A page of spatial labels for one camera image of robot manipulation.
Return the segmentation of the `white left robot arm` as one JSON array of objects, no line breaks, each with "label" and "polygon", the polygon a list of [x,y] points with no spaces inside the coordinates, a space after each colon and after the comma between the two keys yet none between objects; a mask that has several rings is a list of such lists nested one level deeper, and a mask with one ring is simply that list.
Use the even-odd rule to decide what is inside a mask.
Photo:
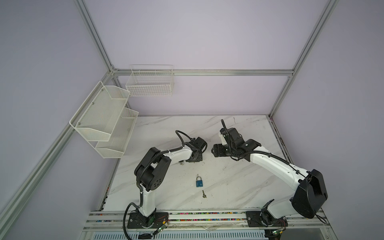
[{"label": "white left robot arm", "polygon": [[140,192],[140,202],[138,205],[133,204],[135,212],[130,216],[128,228],[132,228],[134,224],[140,228],[149,228],[158,217],[168,216],[167,213],[157,213],[155,190],[164,181],[172,162],[201,162],[207,147],[207,142],[197,137],[173,149],[161,151],[152,147],[147,151],[134,171],[136,185]]}]

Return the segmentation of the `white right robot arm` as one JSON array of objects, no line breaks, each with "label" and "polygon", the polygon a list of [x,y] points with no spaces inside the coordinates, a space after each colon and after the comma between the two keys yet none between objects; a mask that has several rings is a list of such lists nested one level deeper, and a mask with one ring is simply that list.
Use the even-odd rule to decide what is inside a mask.
[{"label": "white right robot arm", "polygon": [[295,214],[312,219],[328,199],[324,177],[318,170],[297,167],[272,154],[257,141],[245,141],[235,128],[223,127],[219,136],[222,142],[215,144],[211,150],[214,157],[247,160],[259,165],[294,191],[293,195],[280,200],[272,199],[262,207],[259,217],[262,225],[269,227],[283,217]]}]

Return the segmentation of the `large blue padlock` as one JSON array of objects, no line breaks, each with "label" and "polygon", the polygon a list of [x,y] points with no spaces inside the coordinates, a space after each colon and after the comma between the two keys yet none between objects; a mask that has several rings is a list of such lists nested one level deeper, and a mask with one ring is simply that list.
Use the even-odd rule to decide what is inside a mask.
[{"label": "large blue padlock", "polygon": [[201,176],[197,176],[196,177],[196,187],[202,188],[203,186],[204,186],[204,184],[203,184],[203,180],[202,180]]}]

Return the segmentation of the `lower white mesh shelf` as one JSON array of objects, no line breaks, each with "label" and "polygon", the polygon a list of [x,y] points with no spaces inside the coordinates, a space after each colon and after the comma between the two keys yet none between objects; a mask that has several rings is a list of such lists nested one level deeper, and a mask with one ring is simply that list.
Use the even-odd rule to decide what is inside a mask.
[{"label": "lower white mesh shelf", "polygon": [[139,112],[123,108],[108,142],[98,142],[96,151],[104,159],[120,159],[126,152]]}]

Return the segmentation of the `white mesh shelf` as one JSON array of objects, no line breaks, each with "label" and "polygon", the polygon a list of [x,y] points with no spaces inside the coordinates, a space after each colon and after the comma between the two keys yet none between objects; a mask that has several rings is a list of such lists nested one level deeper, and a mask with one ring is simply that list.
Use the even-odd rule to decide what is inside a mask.
[{"label": "white mesh shelf", "polygon": [[98,82],[69,124],[88,142],[107,142],[117,125],[130,92]]},{"label": "white mesh shelf", "polygon": [[120,159],[126,152],[139,112],[123,108],[108,142],[98,142],[96,151],[104,159]]}]

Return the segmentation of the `upper white mesh shelf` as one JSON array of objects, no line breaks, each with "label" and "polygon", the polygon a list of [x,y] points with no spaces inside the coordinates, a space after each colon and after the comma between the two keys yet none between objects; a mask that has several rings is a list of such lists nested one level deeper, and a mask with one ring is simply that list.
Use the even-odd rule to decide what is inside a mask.
[{"label": "upper white mesh shelf", "polygon": [[98,82],[69,124],[88,142],[107,142],[117,125],[130,92]]}]

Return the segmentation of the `aluminium frame horizontal beam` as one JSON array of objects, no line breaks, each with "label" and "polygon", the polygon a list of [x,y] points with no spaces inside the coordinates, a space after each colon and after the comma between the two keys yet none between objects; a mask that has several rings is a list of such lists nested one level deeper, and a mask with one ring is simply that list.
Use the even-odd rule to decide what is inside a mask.
[{"label": "aluminium frame horizontal beam", "polygon": [[114,70],[117,76],[129,76],[131,73],[140,74],[174,74],[174,76],[291,76],[294,70],[271,69],[271,70]]}]

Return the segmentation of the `aluminium frame corner post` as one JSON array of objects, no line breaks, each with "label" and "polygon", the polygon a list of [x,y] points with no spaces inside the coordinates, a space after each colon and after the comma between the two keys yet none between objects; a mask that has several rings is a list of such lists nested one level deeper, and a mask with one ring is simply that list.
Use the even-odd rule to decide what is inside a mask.
[{"label": "aluminium frame corner post", "polygon": [[285,96],[287,95],[290,87],[292,86],[294,80],[298,76],[301,68],[303,67],[306,59],[308,58],[311,50],[313,49],[317,39],[319,38],[322,30],[324,29],[327,21],[331,17],[331,15],[332,15],[332,13],[333,13],[333,11],[336,8],[338,3],[339,3],[339,1],[337,1],[337,0],[327,1],[324,9],[322,10],[322,12],[320,14],[319,19],[317,20],[308,40],[306,41],[298,59],[294,65],[293,73],[287,77],[287,80],[286,80],[278,98],[276,99],[270,113],[268,114],[270,119],[272,119],[274,117],[274,115],[277,113],[280,105],[282,104],[282,102],[283,102]]}]

